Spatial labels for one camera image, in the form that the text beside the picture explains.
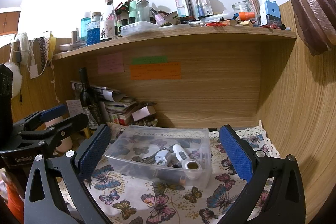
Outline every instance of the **brown curtain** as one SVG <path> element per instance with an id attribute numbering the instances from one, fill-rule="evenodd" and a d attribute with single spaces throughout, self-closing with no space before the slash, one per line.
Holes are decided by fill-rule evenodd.
<path id="1" fill-rule="evenodd" d="M 312 55 L 336 45 L 336 0 L 291 0 L 296 27 Z"/>

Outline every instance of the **green sticky note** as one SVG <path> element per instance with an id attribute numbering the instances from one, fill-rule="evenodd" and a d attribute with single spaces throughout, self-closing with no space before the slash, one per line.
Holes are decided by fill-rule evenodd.
<path id="1" fill-rule="evenodd" d="M 144 65 L 144 64 L 156 64 L 156 63 L 167 63 L 167 56 L 143 56 L 132 58 L 132 65 Z"/>

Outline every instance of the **tablecloth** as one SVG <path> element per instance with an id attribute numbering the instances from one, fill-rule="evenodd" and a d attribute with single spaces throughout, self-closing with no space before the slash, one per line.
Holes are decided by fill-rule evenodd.
<path id="1" fill-rule="evenodd" d="M 122 131 L 122 127 L 113 128 L 114 135 L 120 135 Z M 261 122 L 254 128 L 235 131 L 254 150 L 279 157 Z M 84 184 L 115 224 L 216 224 L 234 203 L 246 181 L 237 175 L 219 142 L 218 131 L 209 132 L 209 137 L 212 176 L 207 187 L 157 183 L 121 175 L 114 172 L 104 156 Z M 64 183 L 59 185 L 64 199 L 73 206 Z M 272 180 L 269 179 L 249 219 L 260 212 L 271 185 Z"/>

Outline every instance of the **wooden cabinet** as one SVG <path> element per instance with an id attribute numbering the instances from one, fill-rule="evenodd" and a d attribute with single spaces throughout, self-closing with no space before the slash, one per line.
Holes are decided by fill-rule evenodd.
<path id="1" fill-rule="evenodd" d="M 7 12 L 0 14 L 0 35 L 17 33 L 20 12 Z"/>

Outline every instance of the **small black bottle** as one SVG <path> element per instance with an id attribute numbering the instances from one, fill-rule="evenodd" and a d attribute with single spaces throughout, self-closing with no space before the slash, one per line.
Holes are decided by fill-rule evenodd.
<path id="1" fill-rule="evenodd" d="M 98 107 L 97 93 L 90 87 L 85 67 L 79 69 L 79 75 L 82 82 L 82 92 L 80 94 L 81 104 L 89 118 L 89 128 L 96 130 L 98 126 L 103 123 Z"/>

